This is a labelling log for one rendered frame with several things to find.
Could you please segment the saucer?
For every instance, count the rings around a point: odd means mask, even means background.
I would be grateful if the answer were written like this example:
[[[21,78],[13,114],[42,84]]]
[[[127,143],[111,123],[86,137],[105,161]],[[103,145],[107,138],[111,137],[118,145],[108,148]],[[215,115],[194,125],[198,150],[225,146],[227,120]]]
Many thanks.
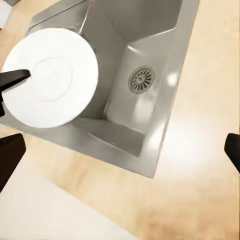
[[[96,55],[77,33],[47,28],[24,37],[10,52],[2,73],[29,70],[30,77],[1,92],[9,112],[34,128],[63,126],[94,97],[99,79]]]

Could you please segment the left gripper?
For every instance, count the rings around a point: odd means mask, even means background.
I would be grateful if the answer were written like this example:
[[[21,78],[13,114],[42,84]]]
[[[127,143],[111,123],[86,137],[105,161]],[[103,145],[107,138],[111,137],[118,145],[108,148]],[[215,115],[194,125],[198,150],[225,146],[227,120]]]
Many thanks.
[[[14,86],[15,84],[29,78],[31,73],[28,69],[18,69],[0,73],[0,117],[5,115],[2,102],[4,98],[2,91]]]

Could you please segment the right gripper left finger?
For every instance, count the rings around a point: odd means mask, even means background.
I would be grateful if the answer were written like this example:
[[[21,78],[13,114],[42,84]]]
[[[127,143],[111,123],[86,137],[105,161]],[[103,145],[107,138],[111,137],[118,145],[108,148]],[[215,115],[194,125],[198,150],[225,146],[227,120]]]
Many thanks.
[[[21,133],[0,138],[0,193],[26,152]]]

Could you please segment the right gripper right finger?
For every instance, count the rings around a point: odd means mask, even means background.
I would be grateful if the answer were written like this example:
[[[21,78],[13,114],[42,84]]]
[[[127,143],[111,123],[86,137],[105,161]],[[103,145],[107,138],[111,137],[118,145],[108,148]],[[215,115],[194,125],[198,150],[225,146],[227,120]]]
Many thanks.
[[[235,167],[240,173],[240,135],[235,133],[229,133],[225,145],[224,151]]]

